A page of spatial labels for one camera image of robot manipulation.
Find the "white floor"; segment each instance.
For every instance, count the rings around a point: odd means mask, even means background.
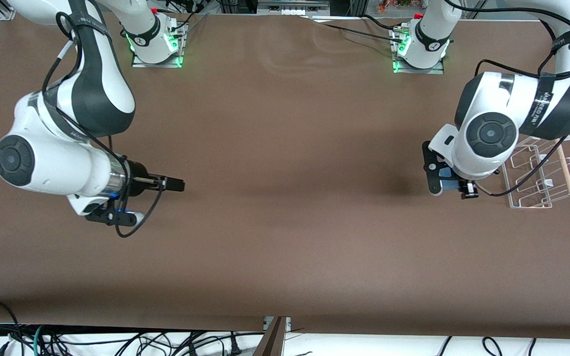
[[[105,340],[129,339],[135,334],[77,334],[63,336],[64,341],[98,342]],[[167,334],[173,344],[179,344],[188,333]],[[207,336],[228,336],[229,333],[208,333]],[[251,355],[253,348],[258,345],[261,336],[240,336],[237,338],[239,347],[246,350],[243,356]],[[311,352],[309,356],[436,356],[445,337],[443,336],[373,336],[373,335],[342,335],[342,334],[298,334],[287,335],[283,356],[300,356]],[[503,356],[527,356],[530,339],[495,338]],[[0,337],[0,347],[7,337]],[[123,356],[135,356],[139,342],[128,347]],[[114,356],[123,343],[112,343],[94,346],[74,346],[69,349],[74,356]],[[230,352],[229,340],[224,340],[226,352]],[[26,356],[32,356],[32,351],[26,347]],[[199,356],[220,356],[222,345],[219,342],[197,349]],[[11,342],[5,356],[20,356],[19,343]],[[147,348],[142,356],[164,356],[161,350]],[[489,356],[482,347],[481,338],[455,336],[448,344],[445,356]],[[533,349],[532,356],[570,356],[570,340],[539,339]]]

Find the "metal frame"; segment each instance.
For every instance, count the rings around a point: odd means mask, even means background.
[[[540,161],[547,156],[547,151],[554,146],[554,140],[542,140],[536,137],[527,137],[516,145],[514,153],[501,166],[505,180],[505,188],[509,190],[513,185],[518,184],[522,178],[527,176]],[[564,157],[564,153],[557,153],[557,160],[547,161],[536,172],[537,178],[531,184],[523,185],[507,194],[509,206],[514,209],[548,209],[553,207],[553,203],[566,198],[570,198],[570,157]],[[520,175],[513,178],[508,170],[518,170]],[[559,178],[564,183],[556,184],[555,178]]]
[[[14,18],[14,9],[6,0],[0,0],[0,21],[9,21]]]

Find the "green led light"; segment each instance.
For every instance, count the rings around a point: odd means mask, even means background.
[[[177,48],[176,48],[176,47],[177,47],[177,42],[171,43],[168,39],[171,39],[171,40],[172,40],[172,39],[173,39],[172,36],[166,36],[166,37],[164,38],[164,40],[165,40],[166,43],[167,43],[168,49],[171,50],[172,52],[175,52],[175,50],[177,49]]]
[[[127,38],[127,42],[129,42],[129,49],[131,49],[131,52],[135,53],[136,50],[133,49],[133,43],[131,42],[131,39],[129,38],[129,35],[125,35]]]
[[[405,56],[406,52],[408,51],[408,47],[410,46],[410,36],[406,36],[406,38],[400,43],[400,47],[398,53],[400,56]]]

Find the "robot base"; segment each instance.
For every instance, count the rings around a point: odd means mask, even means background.
[[[403,43],[391,41],[391,52],[393,54],[393,73],[412,73],[412,74],[443,74],[443,60],[439,59],[432,68],[421,69],[412,67],[405,59],[398,56],[398,52],[405,50],[405,46],[410,42],[410,36],[406,33],[405,27],[395,27],[396,30],[388,30],[388,36],[393,39],[401,39]]]
[[[161,63],[146,63],[136,56],[134,52],[133,59],[131,59],[131,67],[134,68],[181,68],[184,63],[184,49],[186,49],[186,36],[188,34],[188,24],[177,29],[176,38],[169,39],[169,44],[172,47],[179,48],[177,52],[173,53],[168,59]]]

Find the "cable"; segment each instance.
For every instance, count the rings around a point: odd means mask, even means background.
[[[552,30],[551,27],[549,26],[549,24],[544,22],[543,20],[540,20],[540,23],[542,23],[542,25],[545,27],[545,29],[549,33],[549,36],[551,36],[551,40],[555,41],[556,40],[556,34],[554,34],[554,30]]]
[[[230,7],[235,7],[235,6],[239,6],[240,2],[237,1],[236,4],[224,4],[223,2],[221,2],[221,0],[216,0],[219,4],[223,5],[223,6],[230,6]]]
[[[543,9],[534,9],[532,7],[500,7],[500,8],[489,8],[489,9],[476,9],[473,7],[465,7],[461,5],[457,5],[451,0],[444,0],[446,4],[454,7],[455,9],[459,9],[462,11],[470,11],[470,12],[478,12],[478,13],[505,13],[505,12],[528,12],[528,13],[539,13],[544,14],[546,16],[555,18],[556,20],[560,20],[570,26],[570,20],[565,18],[564,16],[560,16],[559,14],[553,13],[551,11],[543,10]]]
[[[179,354],[179,352],[181,350],[188,347],[188,345],[192,344],[192,342],[194,342],[196,338],[200,337],[203,334],[205,334],[204,331],[194,331],[194,332],[190,333],[190,335],[187,338],[185,338],[185,340],[183,340],[183,342],[181,342],[179,344],[179,346],[176,348],[176,350],[170,356],[176,356],[177,354]]]
[[[446,347],[448,347],[448,343],[450,343],[450,340],[452,340],[452,336],[448,336],[445,342],[443,342],[443,345],[441,346],[441,351],[439,351],[438,356],[443,356],[443,353],[445,352]]]
[[[239,334],[235,334],[235,337],[237,337],[237,336],[250,336],[250,335],[263,335],[263,334],[265,334],[265,333],[239,333]],[[201,343],[199,345],[195,345],[195,349],[199,349],[200,347],[204,347],[204,346],[211,344],[211,343],[216,343],[220,340],[229,339],[229,338],[231,338],[231,336],[230,335],[220,336],[220,337],[210,336],[210,337],[203,339],[203,340],[208,340],[210,338],[215,338],[215,340],[212,340],[209,342],[204,342],[204,343]],[[181,354],[180,356],[187,356],[188,354],[189,354],[189,352],[187,351],[187,352],[184,352],[183,354]]]
[[[533,347],[536,345],[536,338],[532,338],[531,339],[531,344],[529,345],[529,350],[527,350],[527,356],[531,356],[531,352],[533,351]],[[496,350],[498,351],[498,354],[494,354],[492,351],[490,351],[487,347],[487,341],[491,341],[494,346],[496,347]],[[503,352],[500,350],[500,346],[498,346],[498,343],[496,342],[496,340],[494,340],[493,338],[489,337],[489,336],[485,336],[482,339],[482,345],[483,345],[483,349],[490,354],[491,356],[503,356]]]
[[[379,36],[379,35],[374,35],[374,34],[369,34],[369,33],[367,33],[367,32],[362,32],[362,31],[357,31],[357,30],[351,30],[351,29],[347,29],[346,27],[340,27],[340,26],[330,25],[330,24],[328,24],[328,23],[323,23],[323,25],[328,26],[328,27],[331,27],[331,28],[333,28],[333,29],[345,30],[345,31],[353,32],[353,33],[355,33],[355,34],[360,34],[360,35],[363,35],[363,36],[369,36],[369,37],[372,37],[372,38],[385,39],[385,40],[387,40],[387,41],[396,42],[396,43],[402,42],[402,40],[400,40],[400,39],[389,38],[389,37],[386,37],[386,36]]]
[[[88,343],[75,343],[75,342],[64,342],[60,341],[61,343],[68,344],[68,345],[75,345],[75,346],[91,346],[91,345],[104,345],[108,343],[124,343],[128,342],[129,339],[122,339],[122,340],[107,340],[104,342],[88,342]]]
[[[41,335],[41,329],[43,329],[43,325],[39,326],[37,331],[34,333],[34,340],[32,343],[34,356],[39,356],[39,335]]]
[[[493,193],[493,192],[489,192],[487,189],[485,189],[484,187],[482,187],[480,184],[477,184],[477,182],[475,181],[476,186],[481,189],[482,192],[484,192],[485,194],[488,194],[489,196],[504,196],[507,195],[513,191],[515,191],[516,189],[520,188],[521,185],[525,184],[525,182],[527,182],[527,180],[529,180],[529,178],[531,178],[534,174],[536,174],[536,172],[540,169],[540,167],[542,167],[543,164],[545,164],[545,162],[547,162],[549,160],[549,158],[551,157],[551,155],[554,154],[554,152],[556,152],[556,149],[564,142],[564,139],[566,139],[567,136],[563,136],[561,137],[558,142],[556,143],[556,145],[547,153],[547,156],[545,156],[545,158],[543,158],[540,163],[538,165],[536,165],[536,167],[534,167],[528,174],[527,176],[525,176],[525,178],[523,178],[520,182],[518,182],[516,185],[514,185],[513,187],[507,189],[504,192],[499,192],[499,193]]]
[[[190,18],[192,18],[192,16],[196,14],[196,12],[192,12],[190,13],[190,15],[188,15],[188,17],[186,18],[186,20],[181,22],[181,25],[177,25],[176,27],[171,27],[171,31],[174,31],[176,29],[180,29],[182,26],[186,25],[186,23],[188,23],[188,21],[190,21]]]
[[[529,345],[529,350],[527,350],[527,356],[531,356],[531,352],[533,352],[533,347],[536,346],[536,338],[531,339],[531,344]]]
[[[237,343],[237,337],[233,331],[230,332],[230,356],[239,356],[242,354],[239,344]]]
[[[498,350],[498,354],[494,354],[492,351],[489,351],[487,344],[485,343],[488,340],[494,344],[494,346],[496,347],[496,350]],[[500,346],[498,346],[498,343],[493,338],[490,338],[489,336],[485,336],[481,342],[483,344],[483,349],[485,349],[485,351],[488,354],[490,354],[491,356],[503,356],[503,352],[500,350]]]
[[[370,14],[366,14],[366,13],[360,14],[360,16],[358,16],[358,17],[360,17],[360,18],[368,18],[369,20],[373,21],[373,23],[375,23],[377,26],[380,26],[380,27],[382,27],[383,29],[387,29],[387,30],[393,30],[393,28],[394,28],[395,26],[400,26],[400,25],[402,25],[402,23],[400,22],[400,23],[398,23],[397,25],[387,26],[387,25],[385,25],[384,23],[379,22],[377,18],[374,18],[374,17],[371,16]]]
[[[158,350],[162,351],[162,352],[164,353],[164,356],[167,356],[167,352],[166,352],[164,349],[162,349],[161,347],[157,347],[157,346],[155,346],[155,345],[152,345],[152,343],[154,343],[155,340],[158,340],[158,338],[161,338],[161,336],[163,336],[164,334],[165,334],[165,333],[160,333],[158,336],[156,336],[156,337],[154,337],[154,338],[152,338],[152,339],[149,339],[149,338],[147,338],[146,336],[140,337],[140,338],[139,338],[139,340],[140,340],[140,346],[138,346],[138,351],[136,351],[136,356],[141,356],[141,355],[142,355],[142,352],[143,352],[147,347],[149,347],[149,346],[150,346],[150,347],[153,347],[154,349],[158,349]],[[147,340],[147,343],[144,343],[144,344],[143,344],[143,343],[142,343],[142,338],[144,338],[145,340]]]
[[[177,10],[177,13],[183,13],[182,10],[180,10],[179,7],[177,7],[177,5],[174,2],[167,1],[167,7],[168,7],[168,4],[173,5],[173,7]]]
[[[478,13],[478,11],[476,11],[476,9],[482,9],[485,7],[486,4],[487,4],[487,0],[477,2],[475,9],[473,10],[474,13],[469,14],[468,18],[470,18],[472,20],[476,19],[476,17],[479,15],[479,13]]]
[[[19,326],[19,321],[16,320],[16,316],[12,312],[12,309],[10,309],[10,307],[7,306],[6,304],[4,304],[3,302],[0,302],[0,307],[2,307],[3,309],[5,309],[5,311],[7,311],[8,315],[10,316],[10,318],[12,318],[12,321],[14,322],[14,328],[16,329],[16,332],[18,333],[19,338],[23,338],[23,333],[21,332],[21,327]],[[25,347],[23,347],[23,345],[21,346],[21,355],[22,356],[25,355]]]

